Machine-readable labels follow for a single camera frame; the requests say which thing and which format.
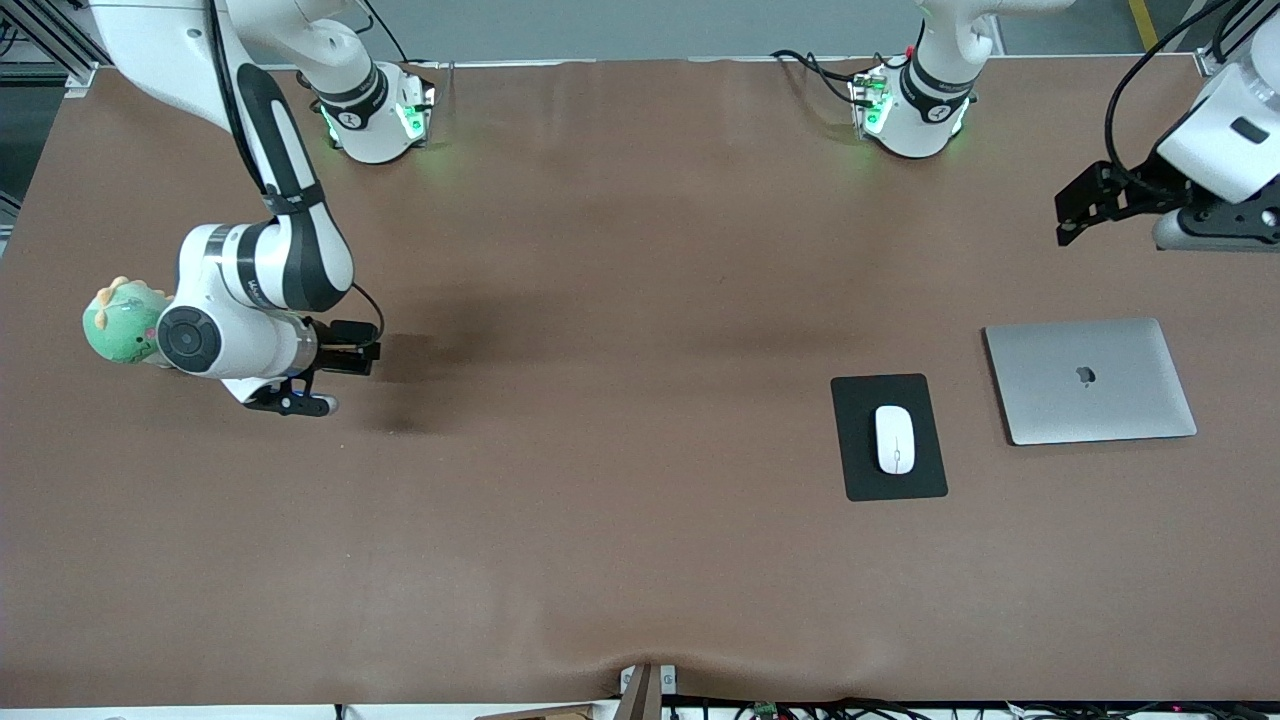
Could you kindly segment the aluminium frame profile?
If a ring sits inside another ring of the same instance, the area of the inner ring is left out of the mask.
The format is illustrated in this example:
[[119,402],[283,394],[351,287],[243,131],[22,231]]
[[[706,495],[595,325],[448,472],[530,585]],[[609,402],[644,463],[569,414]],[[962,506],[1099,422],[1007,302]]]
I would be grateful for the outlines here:
[[54,87],[81,96],[108,63],[60,1],[0,0],[0,87]]

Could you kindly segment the black mouse pad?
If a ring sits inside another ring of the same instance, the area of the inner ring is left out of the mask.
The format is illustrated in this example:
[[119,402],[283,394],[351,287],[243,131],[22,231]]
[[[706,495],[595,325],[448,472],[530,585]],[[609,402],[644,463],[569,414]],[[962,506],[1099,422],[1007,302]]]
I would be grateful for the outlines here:
[[[923,374],[836,377],[829,382],[845,492],[852,502],[942,498],[948,495],[945,461],[931,392]],[[876,461],[873,413],[881,405],[905,407],[914,421],[916,461],[895,477]]]

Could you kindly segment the white computer mouse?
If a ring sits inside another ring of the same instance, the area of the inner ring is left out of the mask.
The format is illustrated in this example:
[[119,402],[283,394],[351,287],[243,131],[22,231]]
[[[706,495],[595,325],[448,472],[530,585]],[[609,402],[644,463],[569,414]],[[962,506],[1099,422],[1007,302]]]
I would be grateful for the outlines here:
[[910,474],[916,461],[916,438],[911,414],[899,405],[881,405],[873,413],[876,461],[887,475]]

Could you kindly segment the green plush dinosaur toy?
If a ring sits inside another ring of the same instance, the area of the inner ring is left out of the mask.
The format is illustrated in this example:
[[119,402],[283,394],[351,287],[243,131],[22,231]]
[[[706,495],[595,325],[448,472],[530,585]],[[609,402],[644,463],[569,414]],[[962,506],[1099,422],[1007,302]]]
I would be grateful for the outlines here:
[[157,324],[173,296],[119,275],[97,291],[82,314],[90,347],[110,363],[173,368],[159,347]]

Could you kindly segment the silver closed laptop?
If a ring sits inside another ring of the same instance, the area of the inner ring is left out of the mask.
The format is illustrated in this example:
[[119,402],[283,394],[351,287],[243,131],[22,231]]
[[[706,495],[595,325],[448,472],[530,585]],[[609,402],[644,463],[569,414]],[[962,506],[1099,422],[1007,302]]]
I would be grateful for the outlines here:
[[988,325],[983,336],[1015,446],[1197,433],[1153,318]]

